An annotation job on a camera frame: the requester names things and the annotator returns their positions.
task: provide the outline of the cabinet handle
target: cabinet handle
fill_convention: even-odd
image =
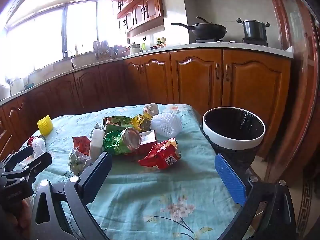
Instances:
[[[219,77],[218,77],[218,67],[219,67],[219,64],[217,63],[216,64],[216,79],[219,80]]]
[[[230,79],[228,78],[228,69],[229,69],[229,64],[227,64],[226,66],[226,81],[230,81]]]

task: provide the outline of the floral tablecloth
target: floral tablecloth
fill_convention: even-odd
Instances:
[[[73,136],[90,138],[96,122],[102,127],[104,117],[133,117],[142,110],[143,106],[117,107],[55,118],[54,130],[46,138],[52,164],[37,176],[34,188],[43,179],[56,183],[71,176],[68,157]],[[159,105],[159,110],[175,113],[182,121],[182,132],[176,137],[182,158],[162,171],[141,167],[121,156],[113,158],[112,169],[88,208],[113,240],[217,239],[239,206],[215,170],[215,152],[201,133],[191,106]],[[157,135],[157,139],[160,142],[167,138]],[[63,207],[77,231],[68,205]]]

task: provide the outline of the qr code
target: qr code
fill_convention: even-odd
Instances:
[[[168,158],[166,158],[164,160],[169,166],[174,164],[177,161],[172,155],[170,155]]]

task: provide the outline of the pot handle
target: pot handle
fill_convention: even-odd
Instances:
[[[187,28],[188,30],[192,30],[192,31],[196,29],[196,28],[193,27],[193,26],[188,26],[188,25],[185,25],[185,24],[183,24],[183,23],[171,23],[171,25],[182,26],[182,27],[185,27],[185,28]]]
[[[200,19],[200,20],[203,20],[205,23],[209,23],[206,19],[203,19],[203,18],[200,17],[200,16],[197,16],[196,18],[197,18],[197,19]]]

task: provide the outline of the white sponge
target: white sponge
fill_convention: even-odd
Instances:
[[[100,129],[93,129],[89,155],[94,163],[102,153],[102,143],[103,143],[104,132]]]
[[[157,114],[151,119],[151,130],[169,138],[176,137],[182,130],[182,123],[173,113]]]

